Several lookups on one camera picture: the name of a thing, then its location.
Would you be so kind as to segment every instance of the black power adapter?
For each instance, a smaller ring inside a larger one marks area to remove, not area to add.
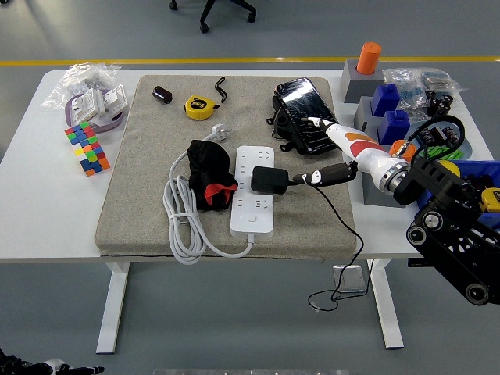
[[[250,188],[263,194],[284,194],[290,184],[295,183],[288,180],[286,170],[256,166],[252,171]]]

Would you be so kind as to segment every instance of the yellow floor line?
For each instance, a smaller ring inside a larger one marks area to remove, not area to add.
[[[117,65],[182,65],[182,64],[241,64],[241,63],[342,63],[343,57],[235,57],[235,58],[186,58],[186,59],[72,59],[72,60],[18,60],[0,61],[8,66],[70,66],[79,63],[104,63]],[[380,57],[385,63],[494,63],[500,56],[395,56]]]

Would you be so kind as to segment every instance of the power strip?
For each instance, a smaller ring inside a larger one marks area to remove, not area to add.
[[[246,238],[273,236],[274,197],[258,194],[250,188],[252,171],[256,166],[274,167],[274,150],[271,147],[240,146],[236,152],[234,178],[238,186],[231,208],[231,235]]]

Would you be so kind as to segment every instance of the black cloth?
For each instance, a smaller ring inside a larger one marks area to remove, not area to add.
[[[229,173],[230,158],[226,150],[210,141],[191,141],[189,187],[195,192],[198,209],[227,209],[238,187]]]

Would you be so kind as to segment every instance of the table leg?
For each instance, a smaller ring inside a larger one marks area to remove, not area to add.
[[[398,317],[396,316],[391,289],[389,288],[388,277],[385,273],[385,267],[391,260],[367,259],[366,261],[368,262],[369,268],[373,263],[373,293],[375,294],[385,347],[387,349],[404,348],[401,331],[399,330]]]
[[[107,262],[106,265],[111,270],[111,281],[109,282],[108,298],[97,343],[97,354],[113,354],[115,352],[130,262]]]

